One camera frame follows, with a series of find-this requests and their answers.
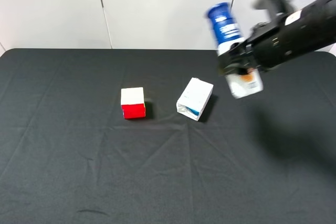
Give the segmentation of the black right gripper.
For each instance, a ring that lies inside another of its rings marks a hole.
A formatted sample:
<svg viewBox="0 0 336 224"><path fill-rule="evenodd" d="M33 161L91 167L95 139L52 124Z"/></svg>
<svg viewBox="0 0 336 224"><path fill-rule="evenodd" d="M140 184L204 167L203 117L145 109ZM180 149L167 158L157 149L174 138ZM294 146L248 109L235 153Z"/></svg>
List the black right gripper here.
<svg viewBox="0 0 336 224"><path fill-rule="evenodd" d="M219 72L267 71L315 50L315 13L297 11L257 25L249 38L218 57Z"/></svg>

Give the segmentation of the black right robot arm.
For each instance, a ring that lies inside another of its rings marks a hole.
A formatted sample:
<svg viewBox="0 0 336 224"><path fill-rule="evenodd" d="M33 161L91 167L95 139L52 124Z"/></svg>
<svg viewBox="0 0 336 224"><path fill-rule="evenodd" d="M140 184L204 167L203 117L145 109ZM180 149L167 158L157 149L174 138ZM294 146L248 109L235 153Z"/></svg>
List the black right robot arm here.
<svg viewBox="0 0 336 224"><path fill-rule="evenodd" d="M219 74L268 71L284 62L335 43L335 0L316 0L295 10L289 0L254 0L270 20L218 56Z"/></svg>

